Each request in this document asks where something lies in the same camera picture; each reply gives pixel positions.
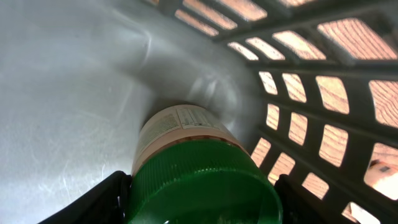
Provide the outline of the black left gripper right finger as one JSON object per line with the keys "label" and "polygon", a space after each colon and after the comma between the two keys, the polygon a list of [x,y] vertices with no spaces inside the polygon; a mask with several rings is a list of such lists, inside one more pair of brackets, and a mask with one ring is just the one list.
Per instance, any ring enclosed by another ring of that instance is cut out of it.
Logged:
{"label": "black left gripper right finger", "polygon": [[283,207],[283,224],[352,224],[343,215],[330,210],[314,194],[292,182],[286,174],[274,185]]}

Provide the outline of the orange white small box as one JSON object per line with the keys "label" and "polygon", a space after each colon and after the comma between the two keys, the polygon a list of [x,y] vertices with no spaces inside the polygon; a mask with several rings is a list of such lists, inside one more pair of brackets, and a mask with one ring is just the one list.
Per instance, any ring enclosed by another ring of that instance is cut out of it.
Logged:
{"label": "orange white small box", "polygon": [[397,166],[380,160],[371,161],[364,182],[391,200],[397,200]]}

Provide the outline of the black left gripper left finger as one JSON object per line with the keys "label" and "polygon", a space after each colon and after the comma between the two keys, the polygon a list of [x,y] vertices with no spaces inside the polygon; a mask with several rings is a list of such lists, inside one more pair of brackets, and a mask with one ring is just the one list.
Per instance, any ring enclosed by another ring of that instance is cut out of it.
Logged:
{"label": "black left gripper left finger", "polygon": [[70,205],[40,224],[113,224],[123,223],[128,205],[132,176],[113,172]]}

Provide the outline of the green lid jar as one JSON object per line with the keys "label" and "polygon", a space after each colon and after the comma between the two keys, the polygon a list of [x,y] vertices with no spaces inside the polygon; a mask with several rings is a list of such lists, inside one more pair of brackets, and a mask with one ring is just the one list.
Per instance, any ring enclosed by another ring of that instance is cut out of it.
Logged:
{"label": "green lid jar", "polygon": [[223,123],[171,106],[139,134],[126,223],[281,223],[272,184]]}

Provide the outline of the grey plastic mesh basket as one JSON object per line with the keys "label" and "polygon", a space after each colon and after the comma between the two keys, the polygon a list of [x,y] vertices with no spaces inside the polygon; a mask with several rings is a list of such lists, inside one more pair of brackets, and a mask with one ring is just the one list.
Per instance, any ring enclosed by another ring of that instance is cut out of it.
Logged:
{"label": "grey plastic mesh basket", "polygon": [[396,223],[396,1],[2,1],[1,222],[40,223],[131,175],[156,113],[217,117],[273,188]]}

